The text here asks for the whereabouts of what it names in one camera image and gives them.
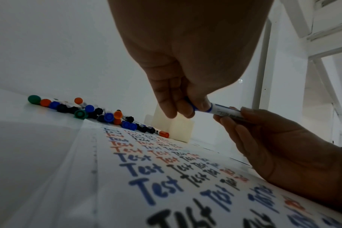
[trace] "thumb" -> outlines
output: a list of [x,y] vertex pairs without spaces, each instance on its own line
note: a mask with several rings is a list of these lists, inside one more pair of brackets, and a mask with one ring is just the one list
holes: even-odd
[[263,109],[248,109],[242,107],[241,114],[249,122],[263,126],[274,132],[294,131],[302,128],[301,125],[294,121]]
[[211,108],[211,103],[207,98],[205,90],[195,85],[189,85],[187,87],[187,95],[194,108],[197,108],[200,111],[207,111]]

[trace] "hand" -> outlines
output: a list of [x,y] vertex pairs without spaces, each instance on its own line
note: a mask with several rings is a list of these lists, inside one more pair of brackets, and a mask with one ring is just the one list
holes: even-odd
[[238,150],[268,182],[342,209],[342,148],[304,127],[266,110],[241,109],[253,124],[214,116]]
[[273,0],[108,0],[130,55],[169,118],[208,110],[207,95],[248,66]]

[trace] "paper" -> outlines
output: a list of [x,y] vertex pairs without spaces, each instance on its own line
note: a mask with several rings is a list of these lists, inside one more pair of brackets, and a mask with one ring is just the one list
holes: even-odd
[[23,227],[342,227],[342,214],[251,175],[248,165],[157,135],[85,120],[67,158]]

